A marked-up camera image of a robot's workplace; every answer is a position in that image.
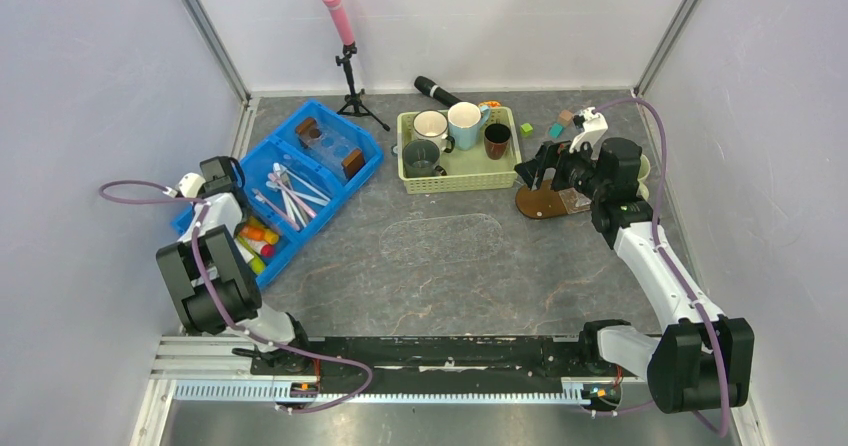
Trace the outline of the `pale green ribbed mug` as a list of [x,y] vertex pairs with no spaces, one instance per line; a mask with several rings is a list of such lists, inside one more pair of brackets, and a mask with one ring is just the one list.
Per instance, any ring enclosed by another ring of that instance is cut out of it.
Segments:
[[640,156],[640,167],[638,170],[637,181],[638,181],[638,189],[637,195],[642,200],[647,201],[650,198],[650,191],[647,186],[647,178],[651,172],[651,163],[648,157],[644,154]]

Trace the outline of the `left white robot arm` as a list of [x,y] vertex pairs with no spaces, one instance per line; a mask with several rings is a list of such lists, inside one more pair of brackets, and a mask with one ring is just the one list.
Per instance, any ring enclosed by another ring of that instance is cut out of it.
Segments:
[[276,351],[290,373],[306,371],[314,347],[302,325],[261,298],[256,276],[236,236],[251,213],[238,161],[217,156],[200,163],[197,186],[181,181],[176,197],[194,202],[188,229],[156,252],[181,325],[189,335],[230,332],[261,353]]

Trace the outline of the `clear textured toothbrush holder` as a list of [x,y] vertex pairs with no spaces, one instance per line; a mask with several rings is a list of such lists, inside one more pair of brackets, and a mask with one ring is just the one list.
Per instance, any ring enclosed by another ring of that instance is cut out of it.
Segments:
[[558,191],[566,214],[578,214],[591,209],[591,199],[574,188]]

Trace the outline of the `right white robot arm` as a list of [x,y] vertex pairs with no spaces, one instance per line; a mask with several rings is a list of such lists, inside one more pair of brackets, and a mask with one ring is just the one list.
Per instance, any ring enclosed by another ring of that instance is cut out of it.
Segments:
[[595,230],[637,279],[663,328],[655,338],[623,320],[589,322],[578,362],[591,374],[614,364],[635,374],[667,414],[741,407],[749,397],[754,331],[717,307],[674,254],[638,193],[641,157],[641,147],[624,138],[607,139],[599,150],[546,141],[514,168],[532,190],[572,188],[590,199]]

